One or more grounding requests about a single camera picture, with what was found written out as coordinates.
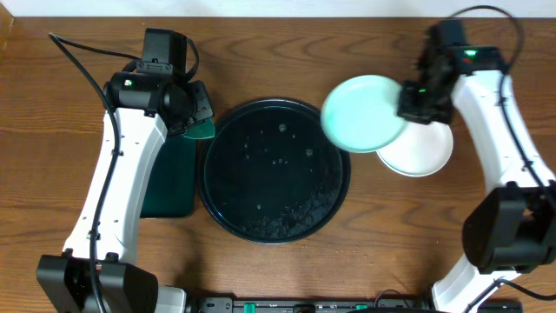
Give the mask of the green sponge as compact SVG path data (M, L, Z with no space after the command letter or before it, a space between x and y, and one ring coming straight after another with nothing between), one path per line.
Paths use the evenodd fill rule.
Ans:
M207 140L215 136L215 125L211 118L190 125L182 134L192 140Z

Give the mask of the white plate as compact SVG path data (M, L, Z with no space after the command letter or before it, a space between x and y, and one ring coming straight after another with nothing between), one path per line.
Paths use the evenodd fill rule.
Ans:
M403 176L431 176L441 170L453 152L453 133L444 123L408 123L390 144L379 149L379 159Z

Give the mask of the light green plate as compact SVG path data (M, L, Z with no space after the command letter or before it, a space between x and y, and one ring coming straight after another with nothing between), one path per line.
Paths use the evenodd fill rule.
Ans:
M407 122L397 116L401 85L364 75L336 86L321 108L321 127L336 147L353 153L377 151L394 141Z

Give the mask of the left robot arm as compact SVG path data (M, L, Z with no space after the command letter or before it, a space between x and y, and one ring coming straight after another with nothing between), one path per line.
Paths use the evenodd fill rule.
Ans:
M136 266L138 224L159 153L214 115L206 86L117 72L103 88L103 143L83 210L36 279L58 312L183 312L187 292Z

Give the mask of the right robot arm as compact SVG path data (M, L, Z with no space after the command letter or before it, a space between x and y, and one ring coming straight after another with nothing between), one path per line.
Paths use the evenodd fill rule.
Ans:
M398 114L451 123L459 112L480 160L486 197L462 229L464 254L430 291L442 312L475 312L501 285L555 260L555 175L536 149L493 46L428 43Z

